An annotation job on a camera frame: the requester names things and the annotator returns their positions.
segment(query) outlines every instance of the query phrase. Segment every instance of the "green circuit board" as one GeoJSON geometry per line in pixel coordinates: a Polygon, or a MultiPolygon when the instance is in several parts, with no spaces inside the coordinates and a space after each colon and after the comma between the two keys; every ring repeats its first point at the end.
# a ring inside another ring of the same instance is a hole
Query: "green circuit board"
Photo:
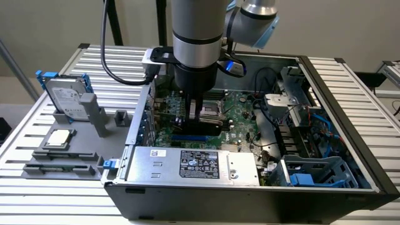
{"type": "MultiPolygon", "coordinates": [[[[155,145],[159,147],[181,147],[193,149],[223,149],[223,145],[230,144],[231,148],[238,146],[242,152],[251,151],[251,144],[247,140],[247,133],[251,137],[257,135],[258,124],[253,118],[253,99],[247,100],[249,93],[241,91],[229,91],[227,96],[219,102],[222,105],[222,112],[226,120],[233,120],[230,131],[222,131],[219,136],[207,136],[206,142],[197,141],[174,141],[173,126],[163,126],[158,131],[158,138],[155,145]]],[[[165,99],[166,107],[159,113],[166,115],[185,115],[185,100],[179,93],[171,92],[165,99]]]]}

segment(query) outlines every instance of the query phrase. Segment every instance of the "white sticker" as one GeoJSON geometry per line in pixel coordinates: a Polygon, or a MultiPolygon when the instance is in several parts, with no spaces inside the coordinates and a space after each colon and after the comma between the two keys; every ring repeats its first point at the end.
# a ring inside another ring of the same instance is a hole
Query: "white sticker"
{"type": "Polygon", "coordinates": [[[167,150],[153,149],[151,152],[150,152],[150,156],[153,156],[153,157],[166,157],[167,156],[167,150]]]}
{"type": "Polygon", "coordinates": [[[77,90],[70,88],[53,88],[57,101],[62,106],[62,110],[75,120],[87,120],[89,115],[86,108],[81,105],[81,96],[77,90]]]}

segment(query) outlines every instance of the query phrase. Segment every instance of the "power supply label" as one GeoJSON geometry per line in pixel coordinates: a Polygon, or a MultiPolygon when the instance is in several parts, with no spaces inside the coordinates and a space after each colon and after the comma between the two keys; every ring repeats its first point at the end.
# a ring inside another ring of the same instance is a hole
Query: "power supply label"
{"type": "Polygon", "coordinates": [[[181,176],[219,179],[219,153],[214,151],[181,151],[181,176]]]}

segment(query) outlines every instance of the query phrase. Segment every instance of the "black metal stand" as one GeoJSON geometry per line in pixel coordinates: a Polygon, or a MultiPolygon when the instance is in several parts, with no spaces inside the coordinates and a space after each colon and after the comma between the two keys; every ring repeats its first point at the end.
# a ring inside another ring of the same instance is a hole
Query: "black metal stand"
{"type": "Polygon", "coordinates": [[[110,26],[111,26],[111,31],[113,31],[114,43],[115,43],[115,45],[125,46],[123,36],[121,33],[121,22],[119,22],[118,9],[115,7],[115,0],[110,0],[107,14],[109,14],[110,26]]]}
{"type": "Polygon", "coordinates": [[[159,44],[167,46],[167,0],[157,0],[158,24],[159,24],[159,44]]]}

